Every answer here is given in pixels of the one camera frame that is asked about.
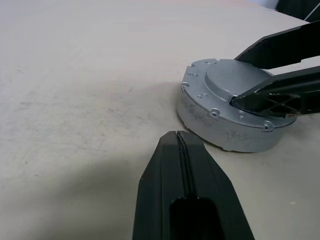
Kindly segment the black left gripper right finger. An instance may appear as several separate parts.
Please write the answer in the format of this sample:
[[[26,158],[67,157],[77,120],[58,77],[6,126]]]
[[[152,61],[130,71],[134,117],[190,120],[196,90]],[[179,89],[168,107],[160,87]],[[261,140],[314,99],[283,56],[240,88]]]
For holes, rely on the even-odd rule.
[[[186,216],[188,240],[252,240],[254,235],[234,186],[222,168],[191,133],[180,131],[190,197]]]

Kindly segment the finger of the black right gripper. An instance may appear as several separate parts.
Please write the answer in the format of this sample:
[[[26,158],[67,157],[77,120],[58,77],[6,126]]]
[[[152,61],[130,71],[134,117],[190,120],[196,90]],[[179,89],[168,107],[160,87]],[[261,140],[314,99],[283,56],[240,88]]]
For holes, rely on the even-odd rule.
[[[320,55],[320,22],[267,35],[253,43],[235,60],[259,69],[274,69]]]
[[[231,99],[230,105],[258,116],[299,117],[320,112],[320,67],[273,75]]]

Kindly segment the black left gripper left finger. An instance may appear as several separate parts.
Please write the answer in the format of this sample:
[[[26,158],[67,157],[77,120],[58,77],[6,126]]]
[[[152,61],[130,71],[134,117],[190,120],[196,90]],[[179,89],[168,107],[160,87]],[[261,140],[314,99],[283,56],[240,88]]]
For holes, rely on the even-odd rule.
[[[133,240],[169,240],[170,207],[185,197],[182,143],[178,132],[163,135],[138,184]]]

